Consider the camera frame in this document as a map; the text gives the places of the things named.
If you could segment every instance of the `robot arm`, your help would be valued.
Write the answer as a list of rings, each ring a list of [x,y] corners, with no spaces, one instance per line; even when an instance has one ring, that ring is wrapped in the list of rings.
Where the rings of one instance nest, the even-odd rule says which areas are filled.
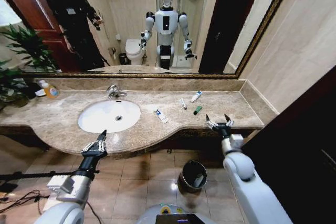
[[[224,138],[223,165],[228,171],[232,187],[248,222],[292,224],[273,191],[259,177],[253,161],[242,153],[240,147],[243,144],[243,137],[240,134],[230,134],[233,121],[227,115],[225,118],[227,123],[214,123],[206,116],[206,123]]]
[[[155,16],[152,12],[146,14],[146,30],[141,33],[140,47],[143,48],[147,45],[147,41],[152,37],[152,29],[155,22]]]
[[[56,175],[51,178],[47,187],[52,191],[50,198],[54,196],[57,204],[45,211],[35,224],[83,224],[83,209],[97,173],[97,163],[107,156],[105,139],[106,130],[82,150],[83,161],[71,177]]]
[[[188,38],[189,36],[189,29],[188,29],[188,21],[187,21],[187,15],[185,13],[181,13],[179,15],[179,21],[183,36],[184,36],[184,46],[183,50],[186,54],[185,59],[187,58],[193,58],[195,55],[193,54],[191,50],[191,45],[193,42]]]

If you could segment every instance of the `toilet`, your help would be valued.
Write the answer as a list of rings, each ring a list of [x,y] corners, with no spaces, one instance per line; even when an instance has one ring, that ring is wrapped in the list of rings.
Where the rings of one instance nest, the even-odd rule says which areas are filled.
[[[126,55],[131,60],[131,65],[141,65],[145,49],[140,48],[139,39],[128,39],[126,41]]]

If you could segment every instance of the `mirror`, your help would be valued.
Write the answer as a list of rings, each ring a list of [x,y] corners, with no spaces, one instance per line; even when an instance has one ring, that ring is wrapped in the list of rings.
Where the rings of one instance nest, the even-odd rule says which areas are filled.
[[[3,68],[236,78],[272,4],[272,0],[0,1]]]

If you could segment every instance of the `green tube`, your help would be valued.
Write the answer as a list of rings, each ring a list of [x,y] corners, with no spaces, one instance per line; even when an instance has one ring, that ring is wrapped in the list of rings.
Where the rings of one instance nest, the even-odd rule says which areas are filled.
[[[194,115],[197,115],[197,113],[202,109],[202,106],[198,106],[196,110],[194,111]]]

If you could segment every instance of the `hand soap bottle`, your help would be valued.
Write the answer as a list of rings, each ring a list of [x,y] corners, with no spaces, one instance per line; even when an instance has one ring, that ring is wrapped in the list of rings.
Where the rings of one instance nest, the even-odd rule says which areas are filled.
[[[59,95],[58,90],[54,86],[47,83],[46,81],[42,80],[39,83],[46,92],[47,97],[54,99]]]

